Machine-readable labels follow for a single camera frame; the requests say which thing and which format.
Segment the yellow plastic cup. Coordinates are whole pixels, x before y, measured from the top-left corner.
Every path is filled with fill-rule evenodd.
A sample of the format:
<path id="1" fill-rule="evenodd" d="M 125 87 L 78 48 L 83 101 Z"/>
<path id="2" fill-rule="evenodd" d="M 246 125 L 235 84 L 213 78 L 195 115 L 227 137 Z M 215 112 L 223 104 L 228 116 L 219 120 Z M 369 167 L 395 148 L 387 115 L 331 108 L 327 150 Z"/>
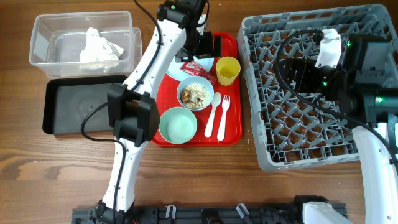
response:
<path id="1" fill-rule="evenodd" d="M 217 79 L 221 85 L 232 84 L 240 71 L 240 63 L 234 57 L 222 57 L 216 63 Z"/>

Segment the red sauce packet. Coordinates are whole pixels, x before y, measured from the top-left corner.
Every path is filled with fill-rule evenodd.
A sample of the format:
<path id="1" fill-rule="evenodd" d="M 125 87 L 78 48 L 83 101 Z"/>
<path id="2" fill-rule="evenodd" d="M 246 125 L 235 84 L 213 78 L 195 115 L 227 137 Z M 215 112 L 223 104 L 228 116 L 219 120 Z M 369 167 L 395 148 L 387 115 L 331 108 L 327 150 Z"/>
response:
<path id="1" fill-rule="evenodd" d="M 216 77 L 195 61 L 185 62 L 180 69 L 189 75 L 206 78 L 212 85 L 216 83 Z"/>

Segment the light blue food bowl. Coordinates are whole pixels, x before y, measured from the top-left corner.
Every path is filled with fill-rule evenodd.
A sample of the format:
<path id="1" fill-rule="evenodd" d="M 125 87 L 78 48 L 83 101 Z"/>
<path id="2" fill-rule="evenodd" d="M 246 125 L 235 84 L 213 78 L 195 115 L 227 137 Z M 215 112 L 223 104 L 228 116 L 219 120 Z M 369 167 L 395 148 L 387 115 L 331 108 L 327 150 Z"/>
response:
<path id="1" fill-rule="evenodd" d="M 178 102 L 191 111 L 201 111 L 211 104 L 214 88 L 209 80 L 199 76 L 188 77 L 177 87 Z"/>

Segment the white napkin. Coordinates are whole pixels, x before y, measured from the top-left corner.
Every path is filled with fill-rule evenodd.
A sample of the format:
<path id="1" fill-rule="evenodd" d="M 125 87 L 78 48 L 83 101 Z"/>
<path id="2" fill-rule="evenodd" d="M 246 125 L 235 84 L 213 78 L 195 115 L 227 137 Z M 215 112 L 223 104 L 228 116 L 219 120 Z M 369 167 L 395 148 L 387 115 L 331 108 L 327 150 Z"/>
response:
<path id="1" fill-rule="evenodd" d="M 124 49 L 100 36 L 90 27 L 86 32 L 86 47 L 80 53 L 80 62 L 103 62 L 119 60 Z"/>

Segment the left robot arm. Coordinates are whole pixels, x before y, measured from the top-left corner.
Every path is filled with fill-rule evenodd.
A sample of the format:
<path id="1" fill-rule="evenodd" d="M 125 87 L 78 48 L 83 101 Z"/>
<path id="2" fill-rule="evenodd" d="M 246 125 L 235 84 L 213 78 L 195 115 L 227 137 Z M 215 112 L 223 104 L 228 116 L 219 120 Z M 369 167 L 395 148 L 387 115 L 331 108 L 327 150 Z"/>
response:
<path id="1" fill-rule="evenodd" d="M 165 1 L 151 17 L 154 33 L 141 60 L 122 85 L 113 85 L 107 101 L 97 107 L 108 109 L 113 129 L 115 155 L 109 186 L 89 219 L 93 223 L 132 223 L 134 186 L 139 161 L 160 123 L 157 93 L 172 61 L 215 58 L 221 55 L 221 39 L 211 32 L 200 33 L 210 3 Z"/>

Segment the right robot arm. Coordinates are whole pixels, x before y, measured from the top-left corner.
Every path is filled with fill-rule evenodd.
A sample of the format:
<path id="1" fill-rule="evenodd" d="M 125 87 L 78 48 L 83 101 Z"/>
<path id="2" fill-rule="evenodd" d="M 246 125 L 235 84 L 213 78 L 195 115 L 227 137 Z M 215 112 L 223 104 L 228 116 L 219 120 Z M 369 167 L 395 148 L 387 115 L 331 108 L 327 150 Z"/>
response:
<path id="1" fill-rule="evenodd" d="M 351 125 L 359 152 L 365 195 L 366 223 L 397 223 L 397 89 L 384 86 L 388 42 L 369 34 L 328 37 L 310 30 L 320 47 L 317 60 L 282 59 L 285 46 L 304 30 L 289 35 L 275 57 L 281 85 L 312 108 Z M 337 101 L 333 111 L 307 102 L 305 93 Z"/>

